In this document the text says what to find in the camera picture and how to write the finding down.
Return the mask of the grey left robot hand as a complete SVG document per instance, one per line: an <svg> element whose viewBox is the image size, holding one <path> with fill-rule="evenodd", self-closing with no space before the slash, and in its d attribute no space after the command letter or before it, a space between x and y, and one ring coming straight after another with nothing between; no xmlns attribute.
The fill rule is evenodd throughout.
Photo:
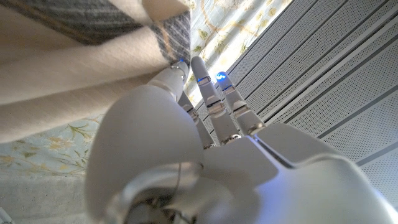
<svg viewBox="0 0 398 224"><path fill-rule="evenodd" d="M192 58L105 114L87 166L94 223L396 223L361 169L319 139L264 124L227 74Z"/></svg>

